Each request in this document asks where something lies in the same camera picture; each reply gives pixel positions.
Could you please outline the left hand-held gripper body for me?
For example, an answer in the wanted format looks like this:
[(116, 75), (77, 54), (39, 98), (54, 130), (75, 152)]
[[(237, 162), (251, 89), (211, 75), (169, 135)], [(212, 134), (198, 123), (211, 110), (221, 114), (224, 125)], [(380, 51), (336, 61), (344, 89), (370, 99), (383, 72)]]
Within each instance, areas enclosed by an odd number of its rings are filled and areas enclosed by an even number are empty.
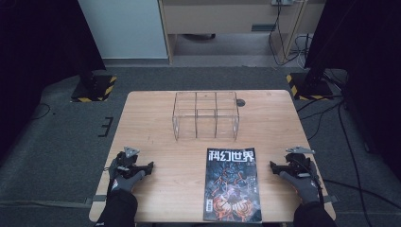
[(136, 172), (136, 161), (140, 150), (136, 148), (124, 147), (116, 156), (117, 172), (124, 178), (132, 177)]

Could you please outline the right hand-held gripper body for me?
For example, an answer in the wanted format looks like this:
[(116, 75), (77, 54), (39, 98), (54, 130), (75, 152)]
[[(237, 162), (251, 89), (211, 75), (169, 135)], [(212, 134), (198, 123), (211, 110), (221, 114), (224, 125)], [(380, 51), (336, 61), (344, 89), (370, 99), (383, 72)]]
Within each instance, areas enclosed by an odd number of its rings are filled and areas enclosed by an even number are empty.
[(286, 162), (288, 163), (287, 173), (296, 178), (310, 177), (310, 162), (309, 158), (305, 156), (307, 154), (314, 154), (315, 151), (310, 148), (304, 148), (296, 146), (293, 148), (287, 148)]

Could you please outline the dark illustrated magazine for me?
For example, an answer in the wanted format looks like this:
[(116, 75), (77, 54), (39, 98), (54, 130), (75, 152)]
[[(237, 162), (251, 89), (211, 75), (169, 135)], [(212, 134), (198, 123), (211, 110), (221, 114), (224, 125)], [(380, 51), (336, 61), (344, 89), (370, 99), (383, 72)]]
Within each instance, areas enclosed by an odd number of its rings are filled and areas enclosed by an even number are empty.
[(206, 154), (203, 219), (262, 221), (254, 148), (209, 148)]

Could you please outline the clear acrylic divided rack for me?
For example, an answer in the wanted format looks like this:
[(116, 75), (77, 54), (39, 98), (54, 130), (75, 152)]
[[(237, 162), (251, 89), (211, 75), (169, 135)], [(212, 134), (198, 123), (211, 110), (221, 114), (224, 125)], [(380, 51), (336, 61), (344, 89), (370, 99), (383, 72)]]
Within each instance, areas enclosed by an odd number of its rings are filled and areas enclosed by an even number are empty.
[(177, 92), (172, 127), (179, 139), (232, 139), (239, 131), (236, 92)]

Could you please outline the person's left hand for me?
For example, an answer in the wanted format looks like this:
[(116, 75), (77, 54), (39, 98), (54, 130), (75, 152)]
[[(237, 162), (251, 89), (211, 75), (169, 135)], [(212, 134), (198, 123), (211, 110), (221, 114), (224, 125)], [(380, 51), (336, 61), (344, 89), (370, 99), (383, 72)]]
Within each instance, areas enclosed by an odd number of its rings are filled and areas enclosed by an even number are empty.
[(109, 176), (110, 176), (110, 181), (109, 181), (109, 188), (108, 191), (109, 192), (114, 192), (117, 190), (123, 190), (126, 192), (131, 192), (134, 185), (142, 180), (143, 178), (139, 178), (139, 177), (134, 177), (132, 176), (131, 178), (124, 178), (123, 176), (121, 176), (118, 172), (117, 172), (117, 165), (116, 165), (116, 160), (113, 159), (109, 169)]

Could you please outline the person's right hand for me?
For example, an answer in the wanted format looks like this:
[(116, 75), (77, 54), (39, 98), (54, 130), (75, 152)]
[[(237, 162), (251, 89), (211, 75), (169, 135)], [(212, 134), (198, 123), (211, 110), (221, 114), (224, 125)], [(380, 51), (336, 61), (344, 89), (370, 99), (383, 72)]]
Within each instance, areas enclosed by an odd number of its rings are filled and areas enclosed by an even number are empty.
[(287, 180), (296, 190), (297, 195), (301, 198), (302, 204), (310, 202), (319, 202), (319, 186), (320, 181), (317, 175), (316, 166), (313, 162), (310, 163), (310, 176), (306, 178), (295, 178), (285, 171), (281, 171), (279, 176)]

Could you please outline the black tape floor mark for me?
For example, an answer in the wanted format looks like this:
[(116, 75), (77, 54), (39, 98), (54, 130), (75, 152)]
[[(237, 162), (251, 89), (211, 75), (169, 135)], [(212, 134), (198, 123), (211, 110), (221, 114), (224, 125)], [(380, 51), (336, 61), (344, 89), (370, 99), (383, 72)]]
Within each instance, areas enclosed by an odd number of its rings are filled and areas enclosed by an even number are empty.
[(98, 137), (107, 137), (110, 132), (112, 124), (113, 124), (113, 117), (106, 116), (105, 123), (101, 125), (101, 129), (103, 129), (103, 132), (99, 134)]

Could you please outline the black stand with striped base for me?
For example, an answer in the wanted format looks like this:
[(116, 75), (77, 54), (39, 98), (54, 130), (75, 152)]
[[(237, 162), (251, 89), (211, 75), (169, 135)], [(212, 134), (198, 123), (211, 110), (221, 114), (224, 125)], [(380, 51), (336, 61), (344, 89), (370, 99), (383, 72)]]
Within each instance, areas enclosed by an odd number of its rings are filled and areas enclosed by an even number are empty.
[(328, 83), (323, 80), (327, 49), (328, 46), (324, 44), (315, 54), (309, 52), (305, 63), (306, 71), (287, 75), (288, 85), (295, 99), (330, 99), (333, 95)]
[(77, 48), (71, 50), (71, 59), (78, 72), (79, 83), (71, 95), (74, 102), (105, 101), (116, 81), (116, 76), (95, 76)]

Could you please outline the black curtain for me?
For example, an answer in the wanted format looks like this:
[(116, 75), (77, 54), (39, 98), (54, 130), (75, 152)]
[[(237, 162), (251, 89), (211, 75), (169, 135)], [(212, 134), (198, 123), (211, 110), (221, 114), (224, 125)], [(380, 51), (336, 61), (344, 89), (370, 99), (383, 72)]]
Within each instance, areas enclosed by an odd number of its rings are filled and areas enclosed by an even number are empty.
[(78, 0), (0, 0), (0, 161), (46, 86), (104, 68)]
[(401, 0), (326, 0), (305, 66), (348, 73), (371, 149), (401, 179)]

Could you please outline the white cabinet panel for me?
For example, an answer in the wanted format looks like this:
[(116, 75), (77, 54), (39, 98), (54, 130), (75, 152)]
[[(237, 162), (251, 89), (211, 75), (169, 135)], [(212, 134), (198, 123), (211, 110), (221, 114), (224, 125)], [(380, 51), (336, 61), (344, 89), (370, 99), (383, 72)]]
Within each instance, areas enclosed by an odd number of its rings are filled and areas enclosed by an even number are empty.
[(158, 0), (78, 0), (103, 59), (166, 59)]

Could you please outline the light wooden desk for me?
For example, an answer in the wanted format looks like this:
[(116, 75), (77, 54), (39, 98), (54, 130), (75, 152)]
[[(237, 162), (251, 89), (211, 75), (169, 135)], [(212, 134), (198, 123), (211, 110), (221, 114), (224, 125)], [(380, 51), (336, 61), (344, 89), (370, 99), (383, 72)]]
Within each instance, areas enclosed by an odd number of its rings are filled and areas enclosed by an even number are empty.
[(271, 0), (158, 0), (169, 56), (180, 34), (269, 32), (281, 63), (289, 60), (297, 36), (316, 30), (326, 1), (295, 0), (281, 7)]

